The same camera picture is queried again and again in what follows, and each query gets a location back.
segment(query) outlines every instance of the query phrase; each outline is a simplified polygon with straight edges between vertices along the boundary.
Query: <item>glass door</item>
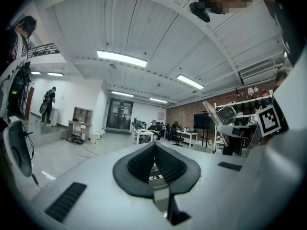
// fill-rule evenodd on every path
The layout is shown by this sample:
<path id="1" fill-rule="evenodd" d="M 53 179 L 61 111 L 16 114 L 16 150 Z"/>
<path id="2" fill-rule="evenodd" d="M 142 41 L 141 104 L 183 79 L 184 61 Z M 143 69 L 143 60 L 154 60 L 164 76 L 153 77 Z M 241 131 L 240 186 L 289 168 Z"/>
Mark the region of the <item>glass door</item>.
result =
<path id="1" fill-rule="evenodd" d="M 111 98 L 106 126 L 109 128 L 130 129 L 133 102 Z"/>

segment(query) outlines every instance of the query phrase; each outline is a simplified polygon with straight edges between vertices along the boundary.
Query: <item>television screen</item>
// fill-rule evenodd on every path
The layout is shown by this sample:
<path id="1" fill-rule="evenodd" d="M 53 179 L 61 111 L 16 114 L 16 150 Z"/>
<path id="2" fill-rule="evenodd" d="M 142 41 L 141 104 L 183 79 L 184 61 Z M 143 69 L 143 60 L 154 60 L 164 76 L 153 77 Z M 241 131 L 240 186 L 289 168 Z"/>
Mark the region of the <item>television screen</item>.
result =
<path id="1" fill-rule="evenodd" d="M 215 130 L 215 124 L 209 114 L 195 114 L 194 128 Z"/>

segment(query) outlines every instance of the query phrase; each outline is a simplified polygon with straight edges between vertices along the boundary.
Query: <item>brick wall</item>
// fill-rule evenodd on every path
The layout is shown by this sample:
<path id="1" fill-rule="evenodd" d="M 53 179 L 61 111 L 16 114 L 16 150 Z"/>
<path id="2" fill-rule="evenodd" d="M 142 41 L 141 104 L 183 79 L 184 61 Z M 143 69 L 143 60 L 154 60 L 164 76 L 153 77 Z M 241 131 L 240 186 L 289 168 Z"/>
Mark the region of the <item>brick wall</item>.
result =
<path id="1" fill-rule="evenodd" d="M 270 82 L 266 82 L 263 84 L 257 85 L 260 89 L 266 90 L 269 93 L 269 90 L 273 90 L 275 87 L 276 83 L 274 80 Z M 240 93 L 241 92 L 248 92 L 248 88 L 243 88 L 238 90 Z M 171 107 L 166 110 L 166 123 L 168 124 L 173 124 L 174 121 L 178 121 L 178 125 L 180 127 L 193 127 L 194 125 L 194 115 L 195 114 L 201 114 L 203 113 L 202 111 L 205 110 L 205 107 L 203 106 L 202 102 L 203 101 L 208 101 L 213 107 L 214 103 L 217 105 L 224 105 L 227 103 L 230 103 L 232 101 L 238 102 L 237 96 L 236 96 L 236 91 L 228 92 L 225 94 L 217 95 L 208 99 L 203 99 L 201 101 L 185 104 L 185 105 L 180 105 L 176 107 Z M 244 96 L 239 96 L 239 101 L 245 101 L 246 100 L 246 95 Z M 199 133 L 199 137 L 202 137 L 202 130 L 197 130 L 197 133 Z M 208 134 L 209 138 L 214 138 L 214 130 L 209 131 Z"/>

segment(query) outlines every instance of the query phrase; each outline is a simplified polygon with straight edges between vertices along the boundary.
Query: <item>backpack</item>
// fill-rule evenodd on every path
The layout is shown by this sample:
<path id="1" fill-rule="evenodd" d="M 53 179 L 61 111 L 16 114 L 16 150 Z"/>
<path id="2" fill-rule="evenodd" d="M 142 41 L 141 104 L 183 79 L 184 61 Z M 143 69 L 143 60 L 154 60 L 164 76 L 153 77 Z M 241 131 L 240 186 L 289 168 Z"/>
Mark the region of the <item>backpack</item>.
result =
<path id="1" fill-rule="evenodd" d="M 50 94 L 51 94 L 52 90 L 48 90 L 46 92 L 46 94 L 44 95 L 44 99 L 43 99 L 43 102 L 45 103 L 50 103 Z"/>

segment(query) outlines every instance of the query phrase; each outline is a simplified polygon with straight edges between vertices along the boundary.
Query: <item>air conditioner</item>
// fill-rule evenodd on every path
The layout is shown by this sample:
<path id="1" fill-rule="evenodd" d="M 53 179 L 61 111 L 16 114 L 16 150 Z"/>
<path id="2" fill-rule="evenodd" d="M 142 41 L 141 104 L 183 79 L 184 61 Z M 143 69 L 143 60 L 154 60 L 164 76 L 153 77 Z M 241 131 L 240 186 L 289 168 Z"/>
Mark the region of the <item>air conditioner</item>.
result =
<path id="1" fill-rule="evenodd" d="M 240 77 L 245 85 L 273 78 L 277 72 L 275 62 L 262 62 L 239 71 Z"/>
<path id="2" fill-rule="evenodd" d="M 92 134 L 91 143 L 96 144 L 98 140 L 101 140 L 103 137 L 105 137 L 105 134 L 106 132 L 104 130 Z"/>

